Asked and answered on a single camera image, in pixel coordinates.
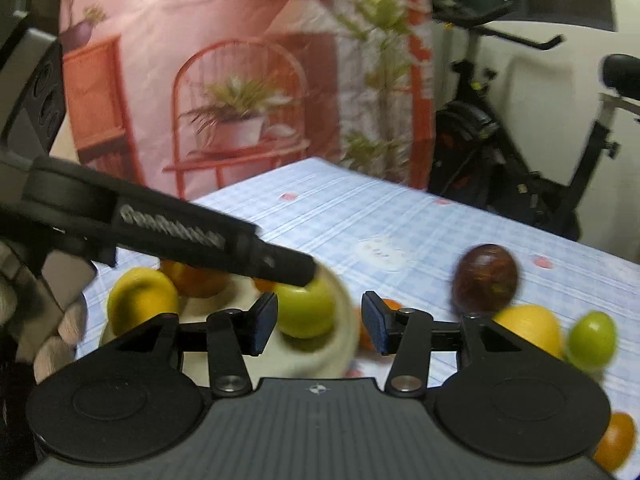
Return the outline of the grey gloved left hand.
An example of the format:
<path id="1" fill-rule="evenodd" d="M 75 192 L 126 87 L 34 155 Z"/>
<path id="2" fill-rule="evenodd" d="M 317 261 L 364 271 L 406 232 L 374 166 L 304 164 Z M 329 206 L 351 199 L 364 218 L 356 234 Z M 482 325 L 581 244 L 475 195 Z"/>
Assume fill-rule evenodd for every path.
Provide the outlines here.
<path id="1" fill-rule="evenodd" d="M 1 365 L 24 364 L 37 384 L 73 362 L 87 330 L 93 263 L 51 252 L 32 272 L 1 244 Z"/>

